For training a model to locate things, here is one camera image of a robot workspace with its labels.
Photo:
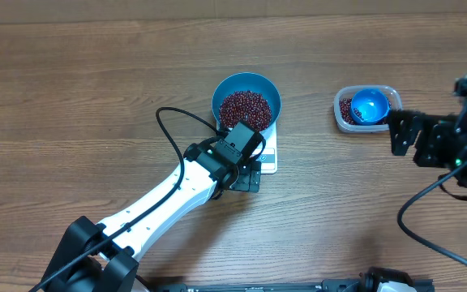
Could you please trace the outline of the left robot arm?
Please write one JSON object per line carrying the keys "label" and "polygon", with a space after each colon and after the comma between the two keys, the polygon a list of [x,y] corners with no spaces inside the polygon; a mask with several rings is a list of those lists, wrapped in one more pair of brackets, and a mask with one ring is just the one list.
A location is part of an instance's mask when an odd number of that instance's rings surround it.
{"label": "left robot arm", "polygon": [[145,291],[137,278],[148,249],[181,217],[228,190],[257,192],[265,138],[245,122],[178,154],[173,173],[129,207],[62,236],[34,290]]}

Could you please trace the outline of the blue plastic measuring scoop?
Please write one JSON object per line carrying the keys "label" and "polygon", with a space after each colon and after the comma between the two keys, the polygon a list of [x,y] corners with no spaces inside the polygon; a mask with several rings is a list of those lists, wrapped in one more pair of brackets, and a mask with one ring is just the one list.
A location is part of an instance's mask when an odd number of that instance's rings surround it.
{"label": "blue plastic measuring scoop", "polygon": [[363,126],[375,125],[388,116],[391,106],[387,97],[377,88],[356,92],[350,102],[352,119]]}

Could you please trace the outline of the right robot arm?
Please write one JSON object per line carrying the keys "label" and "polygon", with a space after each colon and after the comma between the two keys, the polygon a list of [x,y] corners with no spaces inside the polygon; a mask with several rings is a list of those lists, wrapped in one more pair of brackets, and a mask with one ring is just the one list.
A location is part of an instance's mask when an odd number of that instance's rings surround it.
{"label": "right robot arm", "polygon": [[[458,186],[467,188],[467,75],[455,81],[453,94],[462,100],[462,110],[458,115],[429,115],[394,109],[387,116],[387,123],[393,155],[404,156],[409,147],[414,146],[413,162],[416,165],[448,170],[403,204],[396,217],[398,226],[411,239],[467,267],[467,259],[415,234],[403,222],[406,210],[413,203],[437,187],[444,191],[443,184],[449,179],[454,178]],[[456,200],[467,201],[465,195],[449,195]]]}

